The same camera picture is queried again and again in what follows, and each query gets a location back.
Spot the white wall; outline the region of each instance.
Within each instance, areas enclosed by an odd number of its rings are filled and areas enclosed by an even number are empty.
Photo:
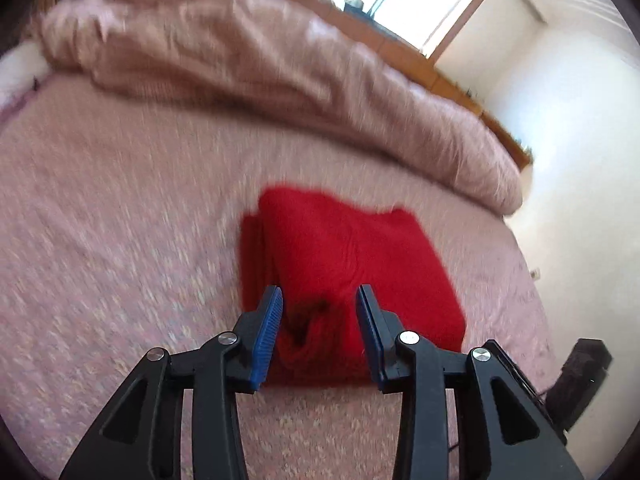
[[[591,479],[640,418],[640,71],[599,38],[545,29],[486,104],[536,157],[510,226],[541,269],[558,358],[579,337],[614,357],[569,436]]]
[[[523,0],[484,0],[436,67],[482,102],[541,27]]]

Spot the bed sheet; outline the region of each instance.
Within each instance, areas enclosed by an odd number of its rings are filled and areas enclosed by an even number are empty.
[[[302,128],[55,75],[0,133],[0,410],[41,473],[59,475],[148,348],[194,349],[234,325],[239,222],[279,182],[412,211],[463,307],[463,351],[495,338],[538,389],[552,384],[540,299],[494,213]],[[399,396],[273,387],[238,409],[251,478],[391,478]],[[187,403],[184,478],[189,425]]]

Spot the red fabric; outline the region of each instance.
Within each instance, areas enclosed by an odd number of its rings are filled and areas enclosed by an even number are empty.
[[[369,283],[405,328],[460,351],[465,319],[446,272],[407,211],[364,212],[321,192],[265,190],[242,220],[242,304],[280,285],[284,314],[269,379],[329,384],[369,379],[355,313]]]

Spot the red object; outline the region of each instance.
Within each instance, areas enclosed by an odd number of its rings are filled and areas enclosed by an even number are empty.
[[[275,187],[242,220],[242,304],[280,285],[284,314],[270,382],[369,380],[355,313],[359,285],[408,330],[460,351],[465,319],[446,272],[413,215],[370,213],[317,191]]]

